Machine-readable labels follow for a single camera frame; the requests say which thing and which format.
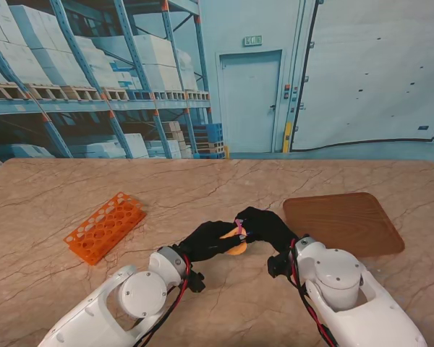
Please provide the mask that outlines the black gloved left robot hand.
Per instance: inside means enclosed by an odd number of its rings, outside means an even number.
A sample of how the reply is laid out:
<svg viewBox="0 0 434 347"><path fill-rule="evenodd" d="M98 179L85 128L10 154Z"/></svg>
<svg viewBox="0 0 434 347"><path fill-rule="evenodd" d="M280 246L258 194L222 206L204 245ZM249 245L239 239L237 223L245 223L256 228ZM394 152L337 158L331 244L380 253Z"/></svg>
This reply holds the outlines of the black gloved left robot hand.
<svg viewBox="0 0 434 347"><path fill-rule="evenodd" d="M243 234L225 236L235 228L235 223L222 220L204 222L179 243L179 253L186 255L190 262L205 261L223 254L245 241Z"/></svg>

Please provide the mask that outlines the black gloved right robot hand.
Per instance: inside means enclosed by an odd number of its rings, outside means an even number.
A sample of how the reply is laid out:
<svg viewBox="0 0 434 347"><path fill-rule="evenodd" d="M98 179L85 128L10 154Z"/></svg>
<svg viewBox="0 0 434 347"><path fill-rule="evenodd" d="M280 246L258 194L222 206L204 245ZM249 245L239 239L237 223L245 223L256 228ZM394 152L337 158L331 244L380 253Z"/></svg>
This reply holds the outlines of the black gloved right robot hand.
<svg viewBox="0 0 434 347"><path fill-rule="evenodd" d="M246 231L247 243L264 241L269 243L278 253L289 249L292 241L299 237L292 232L283 220L270 210L247 207L236 216Z"/></svg>

